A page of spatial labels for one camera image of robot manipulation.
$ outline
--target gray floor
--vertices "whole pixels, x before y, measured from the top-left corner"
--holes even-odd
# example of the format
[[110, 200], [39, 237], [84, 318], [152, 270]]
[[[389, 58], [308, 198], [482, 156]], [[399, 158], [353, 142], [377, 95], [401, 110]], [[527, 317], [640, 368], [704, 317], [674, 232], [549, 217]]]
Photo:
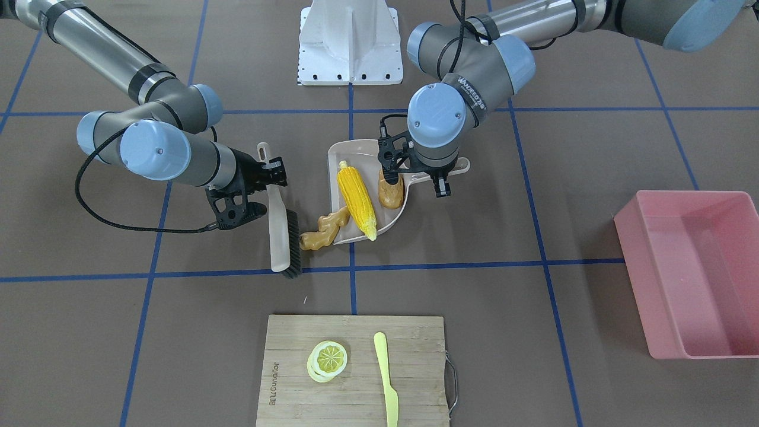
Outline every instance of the gray floor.
[[[445, 0], [389, 3], [403, 40], [453, 22]], [[216, 89], [221, 142], [285, 158], [285, 203], [308, 229], [329, 209], [327, 148], [375, 138], [431, 81], [405, 62], [394, 87], [296, 86], [308, 1], [88, 4]], [[692, 55], [602, 31], [536, 52], [535, 79], [466, 137], [473, 166], [452, 197], [415, 190], [377, 242], [307, 254], [296, 281], [267, 273], [265, 220], [156, 236], [90, 218], [72, 191], [74, 130], [129, 99], [18, 22], [0, 22], [0, 40], [0, 425], [255, 425], [272, 313], [445, 316], [453, 426], [759, 425], [759, 361], [647, 354], [612, 223], [643, 188], [759, 200], [750, 12]], [[202, 191], [113, 167], [94, 165], [83, 192], [115, 220], [209, 222]]]

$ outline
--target yellow corn cob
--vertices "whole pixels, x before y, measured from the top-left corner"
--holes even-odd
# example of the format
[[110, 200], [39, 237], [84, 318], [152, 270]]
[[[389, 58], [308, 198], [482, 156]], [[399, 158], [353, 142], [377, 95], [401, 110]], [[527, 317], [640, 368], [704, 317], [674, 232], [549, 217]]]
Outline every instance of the yellow corn cob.
[[337, 172], [337, 185], [340, 187], [342, 198], [351, 211], [353, 220], [356, 221], [360, 229], [369, 240], [377, 238], [377, 218], [374, 213], [374, 206], [369, 198], [367, 186], [361, 178], [358, 169], [348, 166], [343, 160], [340, 162], [340, 170]]

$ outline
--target pink bin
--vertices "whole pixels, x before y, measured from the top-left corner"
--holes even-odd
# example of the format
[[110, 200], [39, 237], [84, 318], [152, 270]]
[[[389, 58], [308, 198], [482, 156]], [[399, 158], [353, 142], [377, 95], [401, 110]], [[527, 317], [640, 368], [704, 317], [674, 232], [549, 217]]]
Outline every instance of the pink bin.
[[639, 191], [614, 223], [652, 357], [759, 357], [759, 216], [748, 194]]

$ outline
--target toy lemon slice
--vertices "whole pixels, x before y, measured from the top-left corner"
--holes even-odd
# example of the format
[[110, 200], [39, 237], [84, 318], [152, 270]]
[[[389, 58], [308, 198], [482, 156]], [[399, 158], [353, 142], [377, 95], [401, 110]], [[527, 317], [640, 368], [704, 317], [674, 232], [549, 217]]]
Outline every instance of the toy lemon slice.
[[322, 341], [308, 356], [306, 369], [311, 379], [324, 383], [340, 375], [347, 364], [345, 347], [335, 341]]

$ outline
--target knife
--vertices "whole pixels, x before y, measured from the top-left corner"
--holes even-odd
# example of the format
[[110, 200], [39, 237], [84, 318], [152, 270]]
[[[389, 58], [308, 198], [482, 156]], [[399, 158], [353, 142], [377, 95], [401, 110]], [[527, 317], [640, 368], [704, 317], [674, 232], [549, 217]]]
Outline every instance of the knife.
[[382, 332], [374, 334], [374, 349], [377, 352], [379, 373], [382, 375], [382, 387], [385, 394], [385, 412], [387, 427], [398, 427], [398, 393], [390, 386], [390, 365], [387, 358], [387, 337]]

